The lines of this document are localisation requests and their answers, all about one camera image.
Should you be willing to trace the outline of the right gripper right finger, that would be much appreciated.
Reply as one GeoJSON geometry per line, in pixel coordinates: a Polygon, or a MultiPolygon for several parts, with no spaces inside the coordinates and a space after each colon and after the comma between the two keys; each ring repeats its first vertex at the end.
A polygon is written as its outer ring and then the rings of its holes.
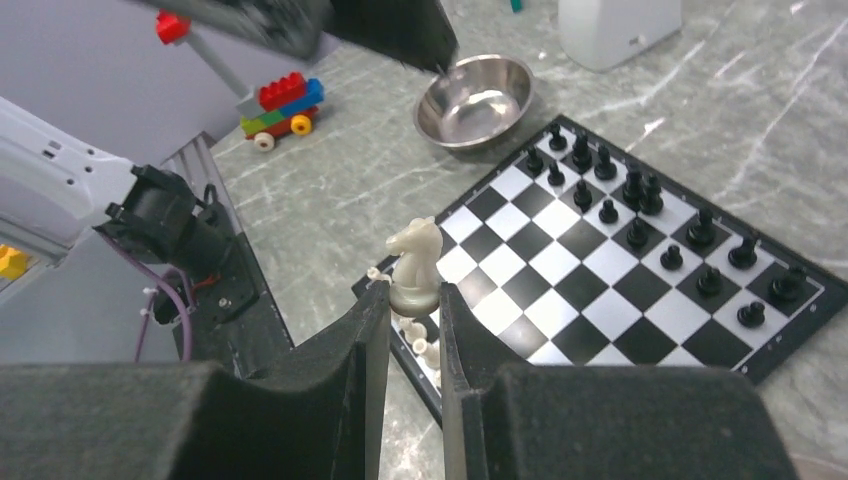
{"type": "Polygon", "coordinates": [[[448,479],[489,479],[483,400],[498,370],[524,359],[488,330],[453,283],[440,288],[442,432],[448,479]]]}

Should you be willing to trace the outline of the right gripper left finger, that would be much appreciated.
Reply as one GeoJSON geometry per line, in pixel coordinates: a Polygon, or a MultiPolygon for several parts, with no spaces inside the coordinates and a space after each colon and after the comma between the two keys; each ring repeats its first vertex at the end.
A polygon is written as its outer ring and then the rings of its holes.
{"type": "Polygon", "coordinates": [[[389,360],[387,282],[255,381],[248,479],[375,479],[389,360]]]}

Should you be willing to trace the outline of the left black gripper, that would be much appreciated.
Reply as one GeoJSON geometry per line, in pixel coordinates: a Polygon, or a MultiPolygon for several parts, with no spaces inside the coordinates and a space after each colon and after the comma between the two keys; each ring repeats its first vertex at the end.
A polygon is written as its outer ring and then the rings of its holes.
{"type": "Polygon", "coordinates": [[[341,40],[431,73],[448,70],[459,49],[450,19],[442,3],[436,0],[144,0],[143,3],[300,60],[315,58],[328,23],[326,31],[341,40]]]}

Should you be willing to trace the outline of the white knight piece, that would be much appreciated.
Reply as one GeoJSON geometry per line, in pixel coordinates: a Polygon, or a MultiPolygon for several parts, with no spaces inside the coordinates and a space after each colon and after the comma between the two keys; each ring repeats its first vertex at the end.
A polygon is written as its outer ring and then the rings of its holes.
{"type": "Polygon", "coordinates": [[[385,242],[388,253],[399,259],[391,274],[390,304],[400,316],[429,315],[439,305],[442,283],[437,268],[443,235],[433,216],[412,219],[385,242]]]}

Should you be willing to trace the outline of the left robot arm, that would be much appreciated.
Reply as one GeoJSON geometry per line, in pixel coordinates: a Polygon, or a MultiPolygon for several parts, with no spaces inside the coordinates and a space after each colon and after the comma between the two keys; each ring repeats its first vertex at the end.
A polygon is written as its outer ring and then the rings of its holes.
{"type": "MultiPolygon", "coordinates": [[[[160,1],[157,8],[305,61],[326,33],[432,73],[447,70],[458,49],[438,1],[160,1]]],[[[96,148],[1,103],[1,235],[18,248],[35,252],[44,241],[48,257],[60,260],[93,230],[142,271],[170,264],[203,280],[234,249],[214,208],[175,172],[96,148]]]]}

